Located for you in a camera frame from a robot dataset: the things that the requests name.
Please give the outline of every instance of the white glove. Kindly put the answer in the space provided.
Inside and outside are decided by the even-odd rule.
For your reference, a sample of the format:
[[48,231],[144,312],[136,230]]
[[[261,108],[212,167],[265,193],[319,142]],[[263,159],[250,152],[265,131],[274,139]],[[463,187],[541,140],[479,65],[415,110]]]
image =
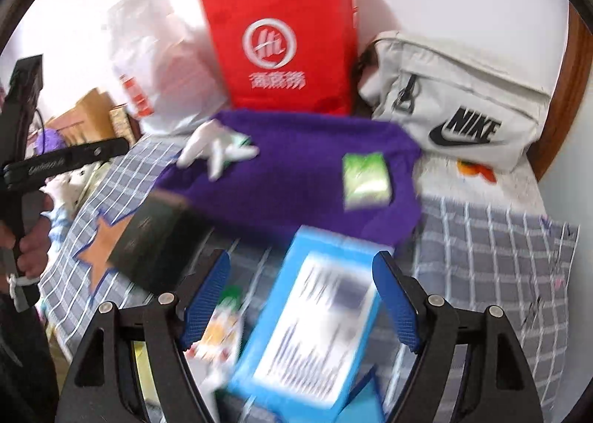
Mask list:
[[55,209],[65,206],[69,215],[74,214],[78,195],[76,188],[70,185],[69,173],[56,175],[42,190],[53,199]]
[[257,156],[259,149],[253,145],[241,145],[244,141],[244,135],[225,127],[218,120],[210,120],[200,125],[189,138],[177,159],[177,166],[187,168],[195,159],[207,159],[208,180],[214,182],[222,175],[226,162]]

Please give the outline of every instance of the purple fabric bag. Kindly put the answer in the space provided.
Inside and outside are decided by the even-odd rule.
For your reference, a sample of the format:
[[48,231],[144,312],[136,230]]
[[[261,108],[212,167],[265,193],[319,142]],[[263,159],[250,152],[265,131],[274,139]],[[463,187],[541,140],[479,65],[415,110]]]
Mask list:
[[[411,172],[421,151],[398,125],[316,114],[223,111],[216,118],[251,137],[252,160],[232,163],[216,182],[206,162],[169,165],[155,188],[185,196],[214,222],[290,240],[309,225],[379,244],[396,245],[420,219]],[[386,208],[344,211],[342,158],[382,152],[393,199]]]

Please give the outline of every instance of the nike bag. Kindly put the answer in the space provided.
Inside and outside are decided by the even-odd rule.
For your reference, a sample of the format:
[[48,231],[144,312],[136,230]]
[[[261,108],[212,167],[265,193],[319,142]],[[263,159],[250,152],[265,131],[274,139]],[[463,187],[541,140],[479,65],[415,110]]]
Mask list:
[[544,128],[550,95],[478,50],[391,31],[367,47],[367,65],[378,65],[374,118],[426,151],[511,171]]
[[346,115],[356,0],[201,0],[236,108]]

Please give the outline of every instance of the orange star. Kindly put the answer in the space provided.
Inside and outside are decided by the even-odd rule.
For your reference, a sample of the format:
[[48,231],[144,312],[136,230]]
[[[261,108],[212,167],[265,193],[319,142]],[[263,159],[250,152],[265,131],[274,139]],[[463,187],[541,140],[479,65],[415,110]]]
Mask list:
[[126,230],[132,216],[133,214],[130,214],[112,225],[100,215],[97,218],[97,232],[93,242],[78,253],[78,259],[91,266],[91,291],[93,293],[105,273],[113,268],[113,265],[109,262],[109,256],[124,230]]

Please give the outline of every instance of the zipper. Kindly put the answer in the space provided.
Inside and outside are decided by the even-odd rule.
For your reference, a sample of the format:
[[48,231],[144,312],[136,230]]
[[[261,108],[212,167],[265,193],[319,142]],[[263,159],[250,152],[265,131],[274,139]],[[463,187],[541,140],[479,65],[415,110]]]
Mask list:
[[416,73],[412,73],[410,75],[407,85],[403,90],[400,90],[397,98],[391,106],[393,110],[405,112],[410,115],[414,113],[414,107],[416,106],[416,104],[414,103],[413,92],[414,87],[416,86],[417,78],[418,75]]
[[[481,93],[476,93],[476,91],[475,91],[475,90],[473,90],[473,89],[471,89],[471,88],[468,88],[468,87],[466,87],[466,86],[462,86],[462,85],[459,85],[459,84],[457,84],[457,83],[452,83],[452,82],[450,82],[450,81],[448,81],[448,80],[447,80],[447,81],[445,81],[445,80],[442,80],[441,78],[432,77],[432,76],[428,76],[428,75],[420,75],[420,74],[418,74],[418,73],[405,72],[405,71],[403,71],[403,70],[401,70],[400,72],[401,72],[401,73],[409,73],[409,74],[410,74],[410,80],[411,80],[413,77],[416,77],[416,78],[414,79],[414,82],[416,82],[416,81],[417,81],[417,78],[418,78],[418,77],[421,77],[421,78],[425,78],[425,79],[427,79],[427,80],[432,80],[432,81],[434,81],[434,82],[443,83],[444,85],[448,85],[448,86],[454,87],[454,88],[456,88],[456,89],[458,89],[458,90],[462,90],[462,91],[464,91],[464,92],[467,92],[467,93],[471,93],[472,95],[476,96],[477,98],[481,98],[482,100],[487,100],[487,101],[489,101],[489,102],[492,102],[493,104],[496,104],[496,105],[498,105],[499,107],[504,107],[504,108],[506,108],[507,110],[512,110],[512,111],[514,111],[514,112],[516,112],[516,113],[518,113],[518,114],[521,114],[521,115],[523,115],[523,116],[524,116],[524,117],[526,117],[527,119],[530,119],[531,121],[533,121],[533,122],[534,122],[534,123],[536,123],[536,124],[538,124],[538,123],[539,123],[539,121],[538,121],[538,119],[536,119],[536,117],[534,117],[534,116],[533,116],[533,115],[531,115],[530,113],[527,113],[527,112],[526,112],[526,111],[524,111],[524,110],[521,110],[521,108],[517,108],[517,107],[511,107],[511,106],[510,106],[510,105],[508,105],[508,104],[502,103],[502,102],[500,102],[500,101],[498,101],[498,100],[495,100],[495,99],[493,99],[493,98],[490,98],[490,97],[488,97],[488,96],[481,95]],[[401,90],[401,91],[400,91],[400,95],[401,95],[401,93],[402,93],[402,92],[404,92],[404,95],[405,95],[405,91],[407,90],[407,88],[408,88],[408,87],[406,87],[406,88],[404,88],[403,90]],[[395,102],[394,102],[394,105],[395,105],[395,103],[397,102],[397,100],[399,99],[400,95],[398,95],[398,98],[395,100]]]

